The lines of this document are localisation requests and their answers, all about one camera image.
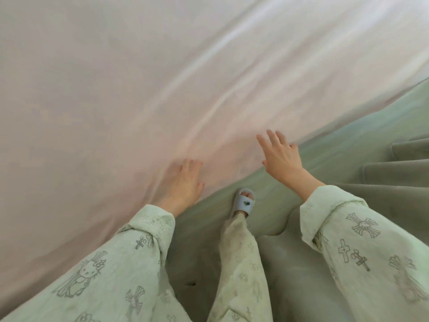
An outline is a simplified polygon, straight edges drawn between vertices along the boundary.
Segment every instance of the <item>slipper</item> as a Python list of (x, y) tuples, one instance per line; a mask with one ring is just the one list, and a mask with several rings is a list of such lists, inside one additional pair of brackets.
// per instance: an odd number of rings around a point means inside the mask
[(245, 197), (244, 195), (241, 195), (242, 192), (248, 192), (251, 195), (253, 195), (253, 198), (256, 199), (255, 194), (250, 189), (239, 189), (236, 193), (236, 197), (234, 198), (234, 204), (233, 209), (231, 211), (230, 219), (234, 216), (234, 213), (237, 210), (242, 210), (245, 213), (247, 213), (248, 216), (250, 216), (250, 213), (252, 212), (253, 205), (255, 204), (255, 200), (252, 200), (248, 197)]

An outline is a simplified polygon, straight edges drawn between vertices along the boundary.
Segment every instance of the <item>bed sheet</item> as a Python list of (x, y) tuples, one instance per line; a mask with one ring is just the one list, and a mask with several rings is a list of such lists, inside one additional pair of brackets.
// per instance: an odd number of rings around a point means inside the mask
[(204, 161), (203, 197), (429, 75), (428, 0), (0, 0), (0, 316)]

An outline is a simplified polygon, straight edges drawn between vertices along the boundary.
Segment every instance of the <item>mattress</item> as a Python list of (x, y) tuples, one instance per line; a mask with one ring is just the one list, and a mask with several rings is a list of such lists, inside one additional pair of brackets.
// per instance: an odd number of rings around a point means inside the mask
[(429, 76), (428, 0), (0, 0), (0, 316), (204, 161), (202, 198)]

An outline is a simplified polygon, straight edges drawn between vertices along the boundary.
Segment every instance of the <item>light green pajama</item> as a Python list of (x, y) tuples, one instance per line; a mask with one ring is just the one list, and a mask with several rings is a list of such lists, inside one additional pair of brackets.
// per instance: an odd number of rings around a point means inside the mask
[(363, 199), (319, 187), (301, 206), (301, 232), (358, 322), (429, 321), (429, 247)]
[[(190, 322), (165, 272), (174, 217), (146, 205), (109, 242), (4, 322)], [(255, 238), (243, 215), (225, 223), (221, 280), (209, 321), (272, 321)]]

